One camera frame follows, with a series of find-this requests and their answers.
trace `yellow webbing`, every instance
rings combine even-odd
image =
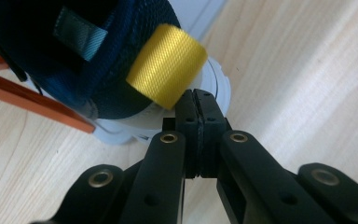
[[[207,60],[204,47],[183,30],[160,25],[143,46],[127,82],[166,109],[172,109]]]

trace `wood grain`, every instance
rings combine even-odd
[[[317,161],[358,181],[358,1],[231,0],[203,44],[230,78],[235,129],[293,172]],[[0,223],[49,218],[83,171],[145,151],[0,102]],[[228,223],[214,180],[186,181],[184,223]]]

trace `teal strap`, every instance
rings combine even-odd
[[[63,7],[53,34],[66,47],[89,62],[103,43],[107,31]]]

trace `metal screw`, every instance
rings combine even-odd
[[[162,135],[159,140],[163,143],[174,143],[178,140],[178,137],[175,134],[167,133]]]
[[[238,143],[244,143],[244,142],[248,141],[248,137],[243,133],[234,133],[234,134],[230,135],[229,138],[231,138],[232,141],[238,142]]]
[[[333,175],[332,173],[323,170],[323,169],[315,169],[311,173],[312,177],[328,186],[336,186],[339,184],[339,179],[336,175]]]
[[[110,170],[100,170],[89,177],[89,185],[93,188],[101,188],[108,185],[113,180]]]

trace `navy fabric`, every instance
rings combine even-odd
[[[90,62],[53,36],[63,6],[108,31]],[[179,27],[167,0],[0,0],[0,48],[40,87],[77,112],[91,119],[124,119],[151,103],[125,77],[162,23]]]

